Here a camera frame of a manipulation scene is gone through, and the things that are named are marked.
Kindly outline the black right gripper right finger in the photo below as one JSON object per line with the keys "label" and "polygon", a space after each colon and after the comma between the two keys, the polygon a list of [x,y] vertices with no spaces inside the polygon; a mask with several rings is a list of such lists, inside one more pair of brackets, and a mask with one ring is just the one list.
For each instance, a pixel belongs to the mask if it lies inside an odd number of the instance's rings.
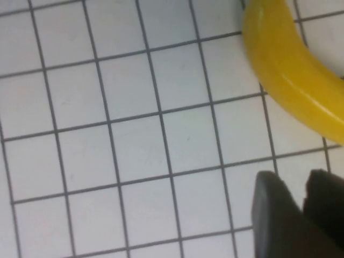
{"label": "black right gripper right finger", "polygon": [[332,239],[343,239],[343,178],[322,169],[310,172],[303,214]]}

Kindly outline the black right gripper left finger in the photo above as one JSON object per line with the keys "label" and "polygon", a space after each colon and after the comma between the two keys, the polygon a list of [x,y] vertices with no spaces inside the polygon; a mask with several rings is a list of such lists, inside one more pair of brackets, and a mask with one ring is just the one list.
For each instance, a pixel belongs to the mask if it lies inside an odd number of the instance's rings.
{"label": "black right gripper left finger", "polygon": [[255,257],[343,257],[343,239],[309,220],[271,171],[256,176],[252,224]]}

